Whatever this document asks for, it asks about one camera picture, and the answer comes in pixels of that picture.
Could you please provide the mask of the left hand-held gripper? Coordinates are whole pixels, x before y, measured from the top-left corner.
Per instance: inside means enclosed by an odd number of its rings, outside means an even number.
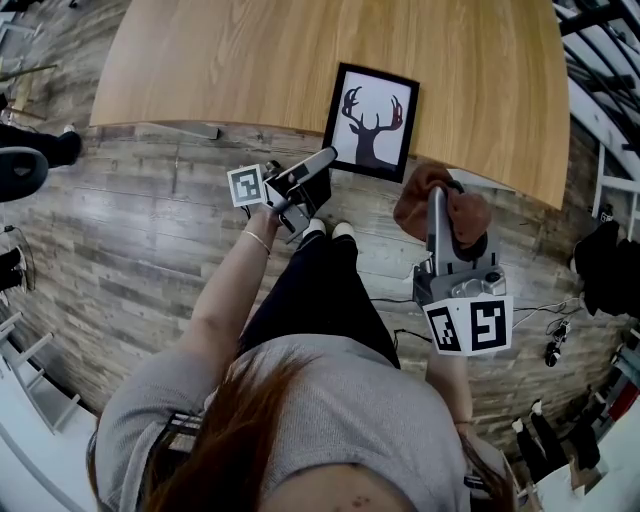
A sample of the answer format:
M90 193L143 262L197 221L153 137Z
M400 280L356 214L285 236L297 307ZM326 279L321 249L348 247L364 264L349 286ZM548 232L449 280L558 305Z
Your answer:
M330 199L330 170L326 168L337 156L336 149L329 146L288 169L272 160L228 171L233 206L268 206L289 231L290 243L303 234L311 218Z

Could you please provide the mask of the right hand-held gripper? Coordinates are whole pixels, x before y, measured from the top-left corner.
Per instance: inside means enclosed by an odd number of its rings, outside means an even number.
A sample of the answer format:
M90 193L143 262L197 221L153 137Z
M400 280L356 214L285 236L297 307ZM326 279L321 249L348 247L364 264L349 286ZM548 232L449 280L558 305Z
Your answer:
M477 269L450 274L454 263L447 195L429 194L425 261L413 270L412 300L422 309L440 355L486 355L511 347L513 298L506 293L500 263L500 238L488 228L479 240Z

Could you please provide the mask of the brown cloth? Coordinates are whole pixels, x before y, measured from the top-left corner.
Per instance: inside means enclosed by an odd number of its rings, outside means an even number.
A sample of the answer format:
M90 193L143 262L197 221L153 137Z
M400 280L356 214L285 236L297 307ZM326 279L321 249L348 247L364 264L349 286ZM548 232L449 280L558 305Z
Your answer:
M411 237L427 242L430 194L435 189L446 198L444 212L456 256L462 261L481 257L488 244L489 205L481 195L467 193L440 163L427 162L414 170L394 208L395 222Z

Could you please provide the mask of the black framed deer picture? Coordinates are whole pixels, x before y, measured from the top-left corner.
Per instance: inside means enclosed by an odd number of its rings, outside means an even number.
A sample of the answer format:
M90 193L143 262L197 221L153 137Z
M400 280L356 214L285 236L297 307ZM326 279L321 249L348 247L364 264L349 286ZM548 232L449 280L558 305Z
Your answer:
M419 90L414 80L341 63L323 138L337 153L332 167L401 183Z

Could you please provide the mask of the person's right forearm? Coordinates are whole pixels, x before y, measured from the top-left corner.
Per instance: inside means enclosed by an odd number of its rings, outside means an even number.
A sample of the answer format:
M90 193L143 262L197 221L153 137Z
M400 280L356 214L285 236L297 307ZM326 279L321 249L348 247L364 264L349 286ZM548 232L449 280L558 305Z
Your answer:
M467 357L440 355L431 350L425 380L441 395L456 424L471 422L473 401Z

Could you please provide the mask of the person's left forearm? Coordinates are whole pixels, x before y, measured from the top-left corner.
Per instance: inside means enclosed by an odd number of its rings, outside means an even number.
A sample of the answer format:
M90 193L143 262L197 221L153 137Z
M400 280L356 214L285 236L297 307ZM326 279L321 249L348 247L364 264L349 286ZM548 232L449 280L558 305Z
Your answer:
M255 302L278 227L270 208L262 206L252 214L199 296L188 340L235 345Z

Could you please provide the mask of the white table leg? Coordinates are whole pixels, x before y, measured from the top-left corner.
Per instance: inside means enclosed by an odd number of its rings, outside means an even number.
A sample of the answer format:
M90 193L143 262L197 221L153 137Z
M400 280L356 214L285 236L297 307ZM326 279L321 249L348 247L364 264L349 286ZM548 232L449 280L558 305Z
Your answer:
M513 189L506 185L462 169L449 169L448 172L454 180L460 182L464 186L475 186L513 192Z
M146 124L207 140L217 140L221 135L221 131L217 126L197 121L147 121Z

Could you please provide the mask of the person's black trousers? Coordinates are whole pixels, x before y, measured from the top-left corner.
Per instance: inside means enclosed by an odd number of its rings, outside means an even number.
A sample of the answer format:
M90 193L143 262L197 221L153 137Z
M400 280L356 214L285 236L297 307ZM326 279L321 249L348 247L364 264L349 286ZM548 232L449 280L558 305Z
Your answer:
M356 269L355 238L321 231L303 237L240 338L241 354L288 335L342 336L376 351L394 367L394 342Z

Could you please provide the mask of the small black device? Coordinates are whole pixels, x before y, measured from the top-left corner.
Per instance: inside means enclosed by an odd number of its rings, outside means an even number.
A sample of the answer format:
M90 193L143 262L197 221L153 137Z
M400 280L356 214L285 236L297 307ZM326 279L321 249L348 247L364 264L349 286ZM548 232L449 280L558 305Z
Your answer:
M547 344L544 361L548 367L554 367L561 357L561 345L567 340L571 331L569 320L562 320L551 334L551 341Z

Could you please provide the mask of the black bag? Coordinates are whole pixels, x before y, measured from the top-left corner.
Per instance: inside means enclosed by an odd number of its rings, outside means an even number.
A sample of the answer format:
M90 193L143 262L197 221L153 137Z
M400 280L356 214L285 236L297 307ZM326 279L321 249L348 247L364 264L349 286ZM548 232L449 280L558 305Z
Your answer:
M614 220L600 224L576 244L572 261L591 316L601 311L640 320L640 243L619 240L619 229Z

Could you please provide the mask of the white metal stand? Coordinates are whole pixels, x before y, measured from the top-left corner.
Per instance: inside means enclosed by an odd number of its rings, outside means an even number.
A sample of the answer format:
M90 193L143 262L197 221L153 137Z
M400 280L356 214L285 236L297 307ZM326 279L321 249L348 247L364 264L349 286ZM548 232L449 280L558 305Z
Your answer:
M640 181L617 178L613 176L605 175L605 162L606 162L606 148L605 145L600 142L598 147L598 165L596 175L596 188L592 206L592 217L599 218L599 209L601 202L602 190L604 188L611 188L620 190L632 194L631 213L630 213L630 227L629 230L633 230L633 225L636 220L640 220Z

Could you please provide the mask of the wooden table with white legs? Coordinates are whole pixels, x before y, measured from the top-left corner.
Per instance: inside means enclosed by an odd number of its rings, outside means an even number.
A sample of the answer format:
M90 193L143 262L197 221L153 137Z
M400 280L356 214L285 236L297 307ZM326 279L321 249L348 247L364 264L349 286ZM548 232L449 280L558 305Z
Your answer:
M640 4L635 0L553 0L561 42L567 35L600 27L640 53Z

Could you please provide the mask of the grey shell chair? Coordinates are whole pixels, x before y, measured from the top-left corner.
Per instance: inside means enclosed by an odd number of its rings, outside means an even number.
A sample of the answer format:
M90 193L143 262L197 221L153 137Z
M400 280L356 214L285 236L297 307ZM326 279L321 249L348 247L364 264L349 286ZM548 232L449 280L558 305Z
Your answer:
M47 159L35 149L0 148L0 203L34 194L44 184L48 171Z

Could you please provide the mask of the round yellow table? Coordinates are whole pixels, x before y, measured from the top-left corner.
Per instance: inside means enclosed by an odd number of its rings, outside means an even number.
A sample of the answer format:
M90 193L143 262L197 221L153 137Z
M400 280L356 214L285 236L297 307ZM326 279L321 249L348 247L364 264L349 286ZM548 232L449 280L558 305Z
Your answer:
M28 112L26 107L30 102L30 94L36 73L55 69L56 64L37 66L24 70L2 72L2 60L0 59L0 93L8 95L7 106L0 107L10 115L20 115L30 119L44 121L45 117Z

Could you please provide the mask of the white metal rack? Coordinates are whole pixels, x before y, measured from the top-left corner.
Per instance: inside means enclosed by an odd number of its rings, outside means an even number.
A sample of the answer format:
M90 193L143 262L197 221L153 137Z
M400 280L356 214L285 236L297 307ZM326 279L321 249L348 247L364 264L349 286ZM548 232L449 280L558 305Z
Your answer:
M69 395L52 384L43 365L33 365L32 359L54 340L52 332L46 332L25 350L18 351L10 337L19 322L24 319L22 312L0 318L0 362L13 376L18 388L40 418L46 429L53 435L61 432L70 416L80 405L79 394Z

